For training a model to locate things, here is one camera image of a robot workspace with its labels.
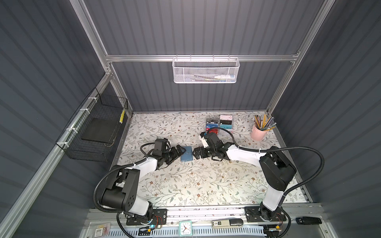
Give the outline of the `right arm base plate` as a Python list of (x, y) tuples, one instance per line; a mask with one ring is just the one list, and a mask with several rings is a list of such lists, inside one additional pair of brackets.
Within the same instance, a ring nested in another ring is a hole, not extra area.
[(247, 206), (244, 208), (248, 222), (284, 222), (287, 220), (285, 213), (280, 207), (274, 211), (264, 206)]

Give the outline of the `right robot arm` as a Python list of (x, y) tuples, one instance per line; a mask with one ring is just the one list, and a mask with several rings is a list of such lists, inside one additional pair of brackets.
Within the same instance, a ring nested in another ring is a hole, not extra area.
[(218, 158), (251, 164), (262, 170), (268, 184), (265, 198), (261, 202), (263, 212), (274, 212), (284, 201), (284, 193), (296, 174), (296, 167), (282, 151), (254, 152), (244, 150), (233, 142), (223, 143), (215, 133), (202, 132), (199, 136), (202, 146), (193, 150), (197, 158)]

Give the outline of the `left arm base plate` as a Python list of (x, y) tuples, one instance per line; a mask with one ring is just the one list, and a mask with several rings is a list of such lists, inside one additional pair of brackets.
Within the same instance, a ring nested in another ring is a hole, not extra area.
[(145, 215), (127, 214), (126, 225), (138, 226), (138, 225), (165, 225), (168, 217), (167, 209), (149, 209)]

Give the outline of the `blue leather card holder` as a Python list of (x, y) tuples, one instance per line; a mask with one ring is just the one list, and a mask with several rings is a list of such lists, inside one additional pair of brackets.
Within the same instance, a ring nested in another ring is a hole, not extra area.
[(181, 155), (181, 162), (193, 161), (193, 154), (192, 154), (192, 147), (191, 146), (184, 146), (182, 148), (182, 151), (184, 153)]

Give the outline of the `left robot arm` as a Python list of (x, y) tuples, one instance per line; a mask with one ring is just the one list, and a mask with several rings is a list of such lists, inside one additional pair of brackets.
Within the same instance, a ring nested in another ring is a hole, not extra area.
[(186, 153), (186, 149), (180, 145), (172, 147), (166, 138), (146, 143), (140, 148), (143, 153), (140, 161), (113, 166), (97, 184), (92, 197), (96, 209), (106, 213), (124, 213), (143, 220), (152, 219), (152, 203), (138, 197), (139, 183), (144, 176), (164, 164), (172, 164)]

